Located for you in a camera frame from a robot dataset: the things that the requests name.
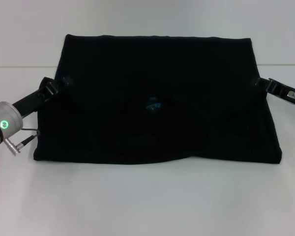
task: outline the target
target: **white background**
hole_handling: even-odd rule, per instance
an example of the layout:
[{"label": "white background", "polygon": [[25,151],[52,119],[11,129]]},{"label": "white background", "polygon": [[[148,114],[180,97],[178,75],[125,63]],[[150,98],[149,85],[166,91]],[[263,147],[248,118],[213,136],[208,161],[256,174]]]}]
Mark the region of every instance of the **white background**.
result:
[{"label": "white background", "polygon": [[[260,75],[295,87],[295,0],[0,0],[0,101],[53,78],[68,33],[250,37]],[[295,236],[295,106],[268,102],[280,165],[35,162],[36,140],[0,145],[0,236]]]}]

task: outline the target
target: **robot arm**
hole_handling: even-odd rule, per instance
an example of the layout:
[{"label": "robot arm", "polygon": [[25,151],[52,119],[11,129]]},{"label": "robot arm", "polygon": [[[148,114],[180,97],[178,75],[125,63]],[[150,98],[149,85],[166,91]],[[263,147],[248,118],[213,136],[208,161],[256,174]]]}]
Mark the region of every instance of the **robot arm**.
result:
[{"label": "robot arm", "polygon": [[18,145],[14,145],[9,140],[12,135],[23,128],[23,118],[36,112],[46,103],[58,97],[72,84],[73,81],[69,76],[57,82],[45,77],[39,90],[13,105],[7,102],[0,102],[0,144],[4,142],[14,155],[20,153],[21,148],[39,135],[38,131],[37,135],[30,136]]}]

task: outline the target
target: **green indicator ring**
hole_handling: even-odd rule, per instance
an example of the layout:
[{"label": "green indicator ring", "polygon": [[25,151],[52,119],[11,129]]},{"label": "green indicator ring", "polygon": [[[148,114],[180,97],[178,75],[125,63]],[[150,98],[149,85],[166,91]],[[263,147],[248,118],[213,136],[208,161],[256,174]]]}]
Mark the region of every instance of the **green indicator ring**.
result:
[{"label": "green indicator ring", "polygon": [[9,123],[6,120],[3,120],[0,122],[0,127],[2,129],[6,129],[7,127],[9,127]]}]

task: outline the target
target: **white tabletop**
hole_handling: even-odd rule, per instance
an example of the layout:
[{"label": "white tabletop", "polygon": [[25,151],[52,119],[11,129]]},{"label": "white tabletop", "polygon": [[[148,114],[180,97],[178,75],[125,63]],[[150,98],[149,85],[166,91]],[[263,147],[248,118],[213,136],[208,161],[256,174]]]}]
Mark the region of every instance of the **white tabletop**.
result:
[{"label": "white tabletop", "polygon": [[[295,87],[295,67],[259,71]],[[0,101],[24,97],[54,72],[0,68]],[[26,88],[15,89],[18,80]],[[0,236],[295,236],[295,106],[271,95],[268,103],[280,165],[199,157],[133,166],[36,162],[36,140],[17,157],[2,144]],[[36,114],[24,122],[37,127]]]}]

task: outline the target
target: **black fabric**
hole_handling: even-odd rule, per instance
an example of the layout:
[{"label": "black fabric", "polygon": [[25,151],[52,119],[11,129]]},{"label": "black fabric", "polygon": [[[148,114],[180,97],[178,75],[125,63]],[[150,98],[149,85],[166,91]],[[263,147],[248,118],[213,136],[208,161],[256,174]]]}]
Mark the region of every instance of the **black fabric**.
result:
[{"label": "black fabric", "polygon": [[281,160],[250,39],[67,35],[55,79],[67,75],[38,112],[35,160]]}]

